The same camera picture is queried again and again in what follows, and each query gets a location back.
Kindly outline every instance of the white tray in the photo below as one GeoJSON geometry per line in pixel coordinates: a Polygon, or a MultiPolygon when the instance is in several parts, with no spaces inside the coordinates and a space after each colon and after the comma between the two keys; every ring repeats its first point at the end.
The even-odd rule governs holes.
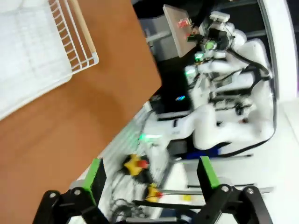
{"type": "Polygon", "coordinates": [[[77,0],[79,31],[67,0],[35,2],[1,9],[0,119],[99,62],[77,0]]]}

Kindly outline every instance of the green led light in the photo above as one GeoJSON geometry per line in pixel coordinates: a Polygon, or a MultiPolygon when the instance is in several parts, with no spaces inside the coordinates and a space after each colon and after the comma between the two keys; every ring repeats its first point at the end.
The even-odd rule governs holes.
{"type": "Polygon", "coordinates": [[[205,48],[206,48],[207,50],[214,49],[215,44],[216,44],[215,41],[209,41],[209,42],[206,43],[205,48]]]}
{"type": "Polygon", "coordinates": [[[139,139],[144,140],[145,139],[145,134],[140,135],[139,139]]]}

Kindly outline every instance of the white wall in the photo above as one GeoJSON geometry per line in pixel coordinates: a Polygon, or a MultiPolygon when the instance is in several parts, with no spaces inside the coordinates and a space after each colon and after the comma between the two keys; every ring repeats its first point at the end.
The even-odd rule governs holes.
{"type": "Polygon", "coordinates": [[[279,101],[297,97],[297,50],[292,20],[285,0],[263,0],[278,64],[279,101]]]}

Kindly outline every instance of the black cable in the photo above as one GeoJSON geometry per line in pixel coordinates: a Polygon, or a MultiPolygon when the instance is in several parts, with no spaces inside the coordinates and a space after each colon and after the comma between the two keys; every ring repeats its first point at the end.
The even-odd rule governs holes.
{"type": "Polygon", "coordinates": [[[235,74],[236,72],[239,72],[239,71],[242,72],[243,69],[239,69],[239,70],[237,70],[237,71],[233,71],[232,73],[228,74],[227,76],[225,76],[225,77],[222,78],[222,79],[217,79],[217,78],[218,78],[218,77],[217,77],[217,78],[211,79],[211,81],[221,82],[221,81],[227,79],[228,77],[232,76],[233,74],[235,74]]]}
{"type": "Polygon", "coordinates": [[[254,66],[254,67],[262,70],[266,75],[269,74],[269,70],[266,67],[264,67],[262,64],[254,62],[254,61],[251,61],[248,58],[245,58],[244,56],[238,54],[237,52],[235,52],[232,49],[227,49],[227,52],[230,53],[235,58],[237,58],[237,59],[239,59],[239,60],[241,60],[241,61],[243,61],[245,63],[248,63],[249,65],[252,65],[252,66],[254,66]]]}

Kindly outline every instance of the brown tabletop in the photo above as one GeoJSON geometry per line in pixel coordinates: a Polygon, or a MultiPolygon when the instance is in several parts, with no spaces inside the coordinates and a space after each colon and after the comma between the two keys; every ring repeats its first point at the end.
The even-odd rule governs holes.
{"type": "Polygon", "coordinates": [[[0,121],[0,219],[31,223],[45,191],[64,193],[160,87],[129,0],[81,0],[100,63],[0,121]]]}

